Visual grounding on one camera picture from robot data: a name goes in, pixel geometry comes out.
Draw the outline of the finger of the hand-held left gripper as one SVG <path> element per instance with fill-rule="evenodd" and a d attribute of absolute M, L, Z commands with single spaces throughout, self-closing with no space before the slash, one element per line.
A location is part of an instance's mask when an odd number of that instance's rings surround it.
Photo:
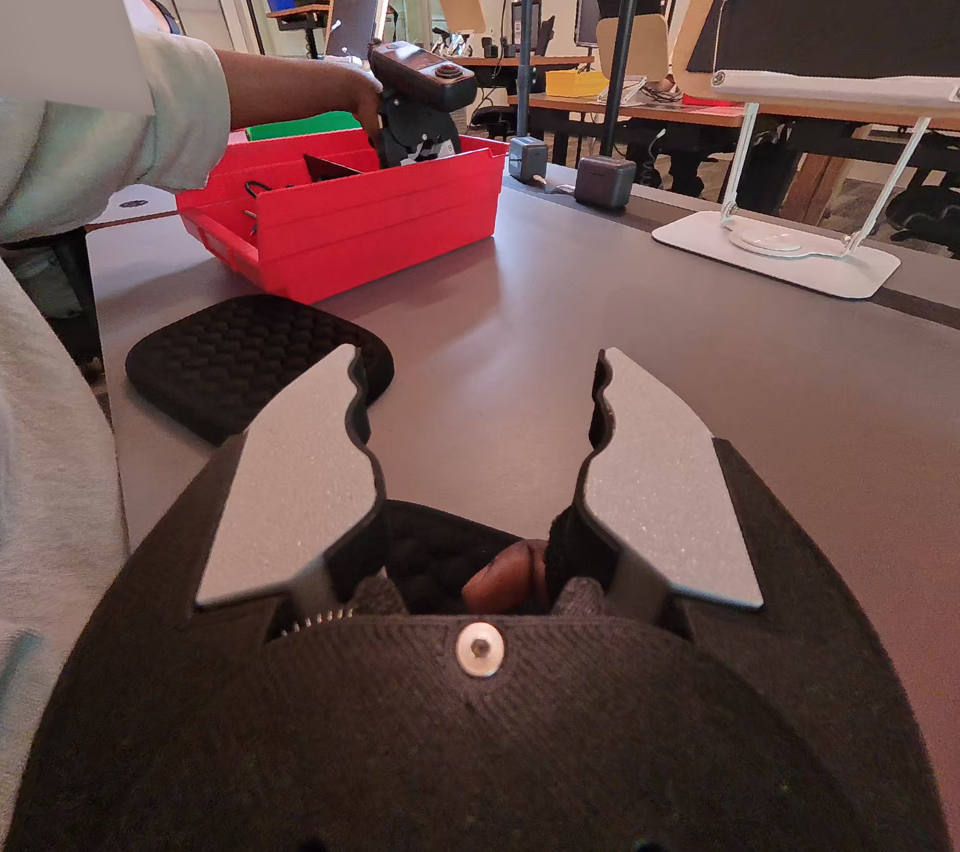
<path fill-rule="evenodd" d="M 444 139 L 434 139 L 423 135 L 420 141 L 409 146 L 401 166 L 451 158 L 461 153 L 461 138 L 459 134 Z"/>

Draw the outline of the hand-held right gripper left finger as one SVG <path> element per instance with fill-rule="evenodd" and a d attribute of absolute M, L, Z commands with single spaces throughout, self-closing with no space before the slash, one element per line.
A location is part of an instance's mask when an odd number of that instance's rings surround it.
<path fill-rule="evenodd" d="M 297 616 L 342 606 L 330 560 L 386 498 L 370 436 L 354 345 L 338 346 L 278 392 L 244 432 L 198 608 L 269 596 L 288 599 Z"/>

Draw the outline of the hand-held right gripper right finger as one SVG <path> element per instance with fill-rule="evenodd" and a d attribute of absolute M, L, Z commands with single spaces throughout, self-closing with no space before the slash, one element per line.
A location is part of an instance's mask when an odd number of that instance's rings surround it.
<path fill-rule="evenodd" d="M 762 589 L 697 413 L 616 347 L 598 354 L 591 452 L 573 508 L 615 555 L 607 599 L 654 623 L 674 597 L 754 612 Z"/>

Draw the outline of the black mesh cable bag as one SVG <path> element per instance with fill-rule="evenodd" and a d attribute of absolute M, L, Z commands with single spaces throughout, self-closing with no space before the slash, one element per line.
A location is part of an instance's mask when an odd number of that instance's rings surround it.
<path fill-rule="evenodd" d="M 418 503 L 388 499 L 370 524 L 326 561 L 337 599 L 385 569 L 414 615 L 465 615 L 462 590 L 518 543 L 508 532 Z"/>

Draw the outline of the person's left forearm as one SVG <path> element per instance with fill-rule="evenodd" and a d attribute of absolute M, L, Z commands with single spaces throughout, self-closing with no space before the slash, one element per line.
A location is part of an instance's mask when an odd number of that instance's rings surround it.
<path fill-rule="evenodd" d="M 318 61 L 216 49 L 156 30 L 134 35 L 151 114 L 2 95 L 3 245 L 86 225 L 128 186 L 196 190 L 231 132 L 318 114 Z"/>

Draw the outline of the person's left hand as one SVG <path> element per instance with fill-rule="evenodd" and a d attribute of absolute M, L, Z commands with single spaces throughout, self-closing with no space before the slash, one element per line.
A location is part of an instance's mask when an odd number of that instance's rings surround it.
<path fill-rule="evenodd" d="M 319 60 L 315 108 L 318 114 L 342 111 L 351 114 L 374 146 L 381 138 L 379 114 L 382 86 L 369 71 L 352 63 Z"/>

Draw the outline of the person's right hand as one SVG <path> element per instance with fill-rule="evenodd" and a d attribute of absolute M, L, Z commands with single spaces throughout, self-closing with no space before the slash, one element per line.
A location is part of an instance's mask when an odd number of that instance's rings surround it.
<path fill-rule="evenodd" d="M 465 610 L 499 615 L 522 607 L 547 609 L 547 546 L 546 540 L 523 539 L 501 550 L 462 587 Z"/>

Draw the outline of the dark grey charger block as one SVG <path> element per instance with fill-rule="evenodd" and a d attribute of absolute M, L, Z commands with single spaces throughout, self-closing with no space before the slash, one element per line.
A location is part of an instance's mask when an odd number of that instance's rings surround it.
<path fill-rule="evenodd" d="M 514 136 L 509 141 L 507 171 L 524 185 L 545 187 L 549 150 L 546 142 L 532 136 Z"/>
<path fill-rule="evenodd" d="M 637 174 L 635 162 L 604 155 L 582 156 L 577 165 L 573 197 L 582 205 L 606 212 L 623 212 Z"/>

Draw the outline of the green plastic bin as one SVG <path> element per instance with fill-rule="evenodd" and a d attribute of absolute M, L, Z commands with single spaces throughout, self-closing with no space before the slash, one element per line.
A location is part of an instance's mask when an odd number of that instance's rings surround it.
<path fill-rule="evenodd" d="M 333 111 L 297 120 L 248 126 L 245 129 L 245 134 L 248 141 L 259 142 L 355 129 L 362 129 L 362 126 L 351 113 Z"/>

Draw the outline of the yellow plastic bin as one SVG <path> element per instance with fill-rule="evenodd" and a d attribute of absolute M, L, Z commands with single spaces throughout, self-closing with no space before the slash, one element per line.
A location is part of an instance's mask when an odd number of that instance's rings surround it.
<path fill-rule="evenodd" d="M 545 74 L 545 94 L 554 99 L 595 101 L 606 94 L 609 79 L 592 69 L 552 69 Z"/>

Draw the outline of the long wooden desk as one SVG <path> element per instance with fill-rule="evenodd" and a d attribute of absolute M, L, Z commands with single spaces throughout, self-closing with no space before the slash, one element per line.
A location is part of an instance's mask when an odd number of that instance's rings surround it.
<path fill-rule="evenodd" d="M 678 154 L 680 181 L 675 191 L 698 197 L 698 162 L 736 147 L 743 122 L 742 105 L 628 106 L 618 118 L 615 143 L 644 146 L 665 129 L 656 154 Z M 599 104 L 536 94 L 529 125 L 554 136 L 552 161 L 564 165 L 571 138 L 599 138 L 604 118 Z M 825 114 L 776 113 L 761 109 L 741 175 L 738 201 L 749 211 L 793 222 L 819 224 L 848 165 L 862 161 L 893 167 L 915 119 L 826 117 Z M 930 174 L 958 187 L 958 118 L 934 118 L 907 160 L 909 187 L 926 188 Z"/>

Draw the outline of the person's torso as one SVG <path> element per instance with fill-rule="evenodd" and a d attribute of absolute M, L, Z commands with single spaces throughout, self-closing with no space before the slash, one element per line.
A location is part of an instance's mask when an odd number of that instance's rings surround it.
<path fill-rule="evenodd" d="M 1 836 L 66 659 L 127 558 L 114 434 L 1 266 Z"/>

